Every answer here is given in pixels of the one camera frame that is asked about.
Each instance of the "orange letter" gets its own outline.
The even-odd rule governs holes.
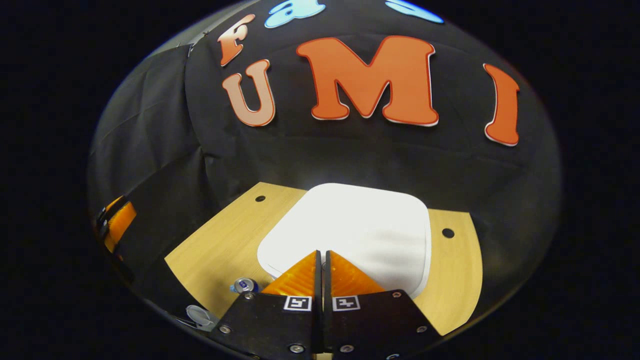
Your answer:
[[[495,111],[493,120],[484,127],[484,134],[490,140],[502,145],[518,144],[518,84],[504,71],[489,64],[483,65],[485,71],[493,78],[495,87]]]
[[[428,42],[401,36],[382,40],[370,65],[336,38],[320,38],[298,46],[299,56],[311,64],[317,105],[311,114],[318,120],[341,120],[349,108],[340,102],[339,84],[364,118],[369,118],[382,93],[391,84],[391,100],[382,109],[391,122],[434,126],[438,113],[431,107]]]
[[[251,13],[220,35],[218,38],[218,42],[222,47],[222,60],[220,60],[220,65],[225,66],[242,51],[243,45],[238,45],[236,40],[244,40],[244,38],[246,38],[247,28],[244,24],[254,19],[255,15]]]
[[[267,78],[269,65],[269,60],[259,60],[246,68],[247,76],[253,79],[255,89],[258,91],[258,98],[260,99],[260,109],[258,111],[249,109],[244,101],[244,95],[240,88],[242,75],[233,74],[222,82],[222,87],[229,94],[231,107],[234,109],[236,116],[241,122],[249,126],[265,126],[276,115],[276,106],[273,102],[269,78]]]

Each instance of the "wooden table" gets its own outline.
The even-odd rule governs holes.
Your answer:
[[[264,289],[271,276],[258,264],[258,245],[305,190],[258,183],[220,211],[165,257],[176,278],[204,307],[222,317],[237,294],[229,286],[250,277]],[[257,202],[258,196],[265,200]],[[482,286],[482,256],[468,213],[428,209],[431,268],[413,301],[441,335],[463,325],[476,308]],[[452,229],[446,238],[443,229]]]

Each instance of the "white lid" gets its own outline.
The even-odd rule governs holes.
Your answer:
[[[345,257],[386,290],[415,298],[429,277],[427,207],[398,192],[344,184],[309,190],[258,247],[258,262],[274,278],[314,250]]]

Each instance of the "metal can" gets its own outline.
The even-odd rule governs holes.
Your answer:
[[[249,279],[248,277],[240,277],[234,282],[232,291],[236,293],[242,293],[243,291],[258,292],[258,283],[253,279]]]

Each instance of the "black background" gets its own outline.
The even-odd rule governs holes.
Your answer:
[[[122,285],[92,238],[84,192],[90,140],[114,89],[148,53],[227,3],[26,1],[5,10],[4,123],[15,133],[5,132],[4,303],[18,358],[225,358]],[[563,219],[540,268],[504,306],[428,356],[631,357],[637,2],[420,4],[530,81],[548,107],[565,167]]]

